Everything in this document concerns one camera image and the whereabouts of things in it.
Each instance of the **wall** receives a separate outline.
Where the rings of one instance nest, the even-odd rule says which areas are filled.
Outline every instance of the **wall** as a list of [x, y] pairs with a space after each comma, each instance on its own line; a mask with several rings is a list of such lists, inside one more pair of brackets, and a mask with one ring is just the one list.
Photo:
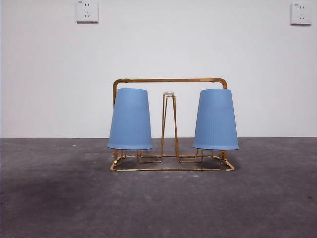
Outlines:
[[[2, 0], [2, 137], [108, 137], [113, 82], [164, 77], [226, 79], [238, 136], [317, 136], [312, 2], [313, 24], [296, 27], [288, 0], [99, 0], [99, 24], [76, 24], [75, 0]], [[173, 90], [190, 137], [199, 91], [216, 86], [131, 87], [149, 90], [153, 137]]]

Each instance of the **ribbed cup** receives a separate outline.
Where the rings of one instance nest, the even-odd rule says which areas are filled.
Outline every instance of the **ribbed cup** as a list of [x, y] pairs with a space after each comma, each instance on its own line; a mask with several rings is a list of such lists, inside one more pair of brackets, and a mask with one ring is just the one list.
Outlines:
[[146, 90], [118, 89], [108, 147], [121, 150], [152, 148], [149, 100]]
[[239, 149], [231, 90], [206, 89], [200, 92], [194, 147]]

